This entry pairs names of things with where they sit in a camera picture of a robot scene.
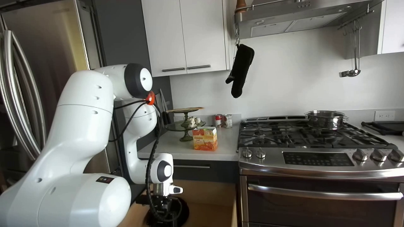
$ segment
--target stainless steel stove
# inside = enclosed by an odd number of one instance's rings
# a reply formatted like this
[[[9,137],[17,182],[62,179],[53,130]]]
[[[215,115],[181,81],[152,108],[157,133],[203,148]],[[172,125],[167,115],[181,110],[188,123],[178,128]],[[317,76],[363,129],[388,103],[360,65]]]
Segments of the stainless steel stove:
[[[404,226],[404,154],[350,124],[249,119],[239,140],[241,226]]]
[[[243,121],[239,153],[241,167],[250,171],[299,174],[296,171],[301,169],[306,177],[304,171],[317,171],[330,178],[404,177],[404,154],[394,144],[350,124],[334,132],[316,130],[304,116]]]

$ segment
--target stove knob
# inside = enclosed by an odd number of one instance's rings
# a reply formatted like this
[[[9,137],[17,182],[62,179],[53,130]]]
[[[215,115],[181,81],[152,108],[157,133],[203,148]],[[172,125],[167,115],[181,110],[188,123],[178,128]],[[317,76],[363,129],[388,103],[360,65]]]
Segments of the stove knob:
[[[255,153],[255,157],[259,158],[259,159],[265,159],[265,153],[259,150],[259,152]]]
[[[399,149],[394,149],[389,154],[389,159],[395,162],[395,163],[404,163],[404,154]]]
[[[245,159],[251,159],[253,152],[251,152],[250,149],[245,149],[245,150],[243,150],[241,156],[243,156]]]
[[[375,162],[383,163],[388,159],[392,149],[375,149],[370,158]]]
[[[363,149],[356,149],[356,152],[354,153],[354,159],[359,162],[365,162],[368,161],[368,158],[368,154]]]

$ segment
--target electrical outlet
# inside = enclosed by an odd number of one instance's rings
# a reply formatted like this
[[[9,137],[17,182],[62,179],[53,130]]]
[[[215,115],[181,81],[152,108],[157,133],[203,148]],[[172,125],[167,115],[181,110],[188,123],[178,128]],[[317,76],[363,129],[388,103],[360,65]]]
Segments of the electrical outlet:
[[[376,111],[375,121],[394,121],[395,111]]]

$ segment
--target oven handle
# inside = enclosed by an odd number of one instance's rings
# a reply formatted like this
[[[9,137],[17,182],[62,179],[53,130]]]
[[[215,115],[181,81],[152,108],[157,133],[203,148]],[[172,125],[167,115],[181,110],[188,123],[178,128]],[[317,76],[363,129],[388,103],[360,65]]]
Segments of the oven handle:
[[[337,192],[311,192],[297,191],[275,187],[265,187],[258,185],[249,185],[249,191],[259,193],[269,193],[287,197],[312,198],[312,200],[328,200],[328,201],[400,201],[402,192],[392,193],[337,193]]]

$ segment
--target cooking utensil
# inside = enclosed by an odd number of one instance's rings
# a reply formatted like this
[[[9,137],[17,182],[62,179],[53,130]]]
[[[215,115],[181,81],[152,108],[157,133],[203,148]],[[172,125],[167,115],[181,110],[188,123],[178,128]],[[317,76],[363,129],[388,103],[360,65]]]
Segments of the cooking utensil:
[[[202,108],[187,108],[187,109],[174,109],[174,110],[168,110],[167,113],[168,114],[183,114],[185,115],[185,121],[181,123],[181,128],[180,130],[181,132],[185,132],[185,137],[181,138],[180,140],[181,142],[191,142],[192,140],[192,137],[188,134],[190,130],[192,130],[193,128],[190,128],[190,118],[188,118],[188,114],[190,113],[195,113],[195,111],[198,111],[201,110]],[[172,132],[178,132],[178,124],[171,124],[168,125],[168,130],[172,130]]]
[[[355,45],[354,45],[354,62],[355,62],[355,69],[351,71],[344,71],[341,72],[341,77],[356,77],[361,74],[360,70],[360,31],[363,27],[354,29],[352,32],[355,33]]]
[[[310,128],[316,130],[339,130],[344,125],[344,114],[339,111],[315,110],[307,118]]]

